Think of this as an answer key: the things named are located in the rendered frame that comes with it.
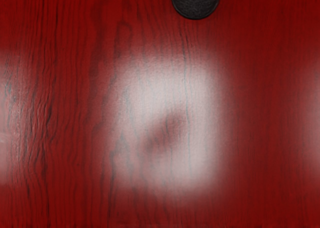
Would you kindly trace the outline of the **black mesh pen holder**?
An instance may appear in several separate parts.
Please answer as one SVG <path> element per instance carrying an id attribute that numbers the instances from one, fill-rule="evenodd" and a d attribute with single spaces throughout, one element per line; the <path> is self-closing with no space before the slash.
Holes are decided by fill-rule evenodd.
<path id="1" fill-rule="evenodd" d="M 210 16 L 220 0 L 171 0 L 178 14 L 190 20 L 201 20 Z"/>

